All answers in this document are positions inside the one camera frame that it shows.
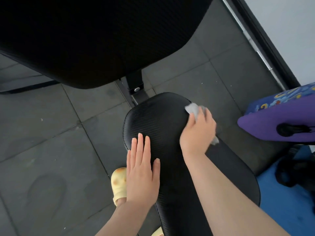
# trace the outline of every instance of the yellow slipper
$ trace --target yellow slipper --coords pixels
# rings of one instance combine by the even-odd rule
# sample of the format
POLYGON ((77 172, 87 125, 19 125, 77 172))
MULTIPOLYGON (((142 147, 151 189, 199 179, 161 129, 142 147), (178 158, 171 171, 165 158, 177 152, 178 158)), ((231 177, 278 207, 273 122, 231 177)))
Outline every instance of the yellow slipper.
POLYGON ((158 228, 153 234, 152 236, 160 236, 160 235, 164 235, 163 231, 162 231, 162 227, 158 228))
POLYGON ((117 206, 117 200, 123 197, 127 197, 127 168, 121 167, 116 169, 111 177, 112 189, 114 193, 114 204, 117 206))

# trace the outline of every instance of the hand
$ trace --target hand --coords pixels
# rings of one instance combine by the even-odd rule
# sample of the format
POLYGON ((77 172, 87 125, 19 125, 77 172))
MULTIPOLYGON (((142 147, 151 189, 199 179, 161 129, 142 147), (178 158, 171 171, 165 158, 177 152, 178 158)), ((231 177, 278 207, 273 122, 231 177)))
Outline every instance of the hand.
POLYGON ((189 115, 186 127, 180 136, 180 147, 184 159, 204 155, 215 137, 216 123, 208 109, 206 116, 199 107, 197 121, 194 114, 189 115))
POLYGON ((127 154, 127 202, 133 202, 149 210, 155 204, 160 188, 160 159, 155 159, 151 170, 150 138, 143 135, 133 138, 127 154))

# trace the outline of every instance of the purple pad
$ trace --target purple pad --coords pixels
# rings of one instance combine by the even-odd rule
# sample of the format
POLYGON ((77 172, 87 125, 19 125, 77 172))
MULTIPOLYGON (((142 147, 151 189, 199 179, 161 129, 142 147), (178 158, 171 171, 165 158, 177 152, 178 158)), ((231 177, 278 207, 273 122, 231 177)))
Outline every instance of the purple pad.
POLYGON ((250 113, 238 119, 238 125, 242 129, 262 140, 285 142, 315 141, 315 132, 296 133, 290 137, 280 136, 276 130, 277 125, 280 123, 315 126, 315 94, 250 113))

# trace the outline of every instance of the black leather upholstery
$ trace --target black leather upholstery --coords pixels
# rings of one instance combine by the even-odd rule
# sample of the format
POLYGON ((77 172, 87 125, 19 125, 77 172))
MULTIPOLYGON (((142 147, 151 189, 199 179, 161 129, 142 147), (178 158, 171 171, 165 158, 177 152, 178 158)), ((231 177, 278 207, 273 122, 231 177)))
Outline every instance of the black leather upholstery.
MULTIPOLYGON (((131 139, 140 132, 151 139, 151 161, 161 160, 156 209, 165 236, 212 235, 179 145, 188 120, 188 104, 190 101, 180 95, 162 93, 132 108, 124 122, 126 147, 131 148, 131 139)), ((253 172, 225 143, 220 140, 218 145, 210 146, 206 155, 259 205, 260 191, 253 172)))
POLYGON ((0 52, 72 87, 98 87, 183 47, 211 1, 1 0, 0 52))

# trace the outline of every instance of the white wall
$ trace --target white wall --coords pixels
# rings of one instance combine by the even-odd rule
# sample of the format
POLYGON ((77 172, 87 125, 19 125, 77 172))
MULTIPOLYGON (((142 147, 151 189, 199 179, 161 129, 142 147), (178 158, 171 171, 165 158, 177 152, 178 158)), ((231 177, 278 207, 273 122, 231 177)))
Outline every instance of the white wall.
POLYGON ((315 0, 245 0, 301 85, 315 82, 315 0))

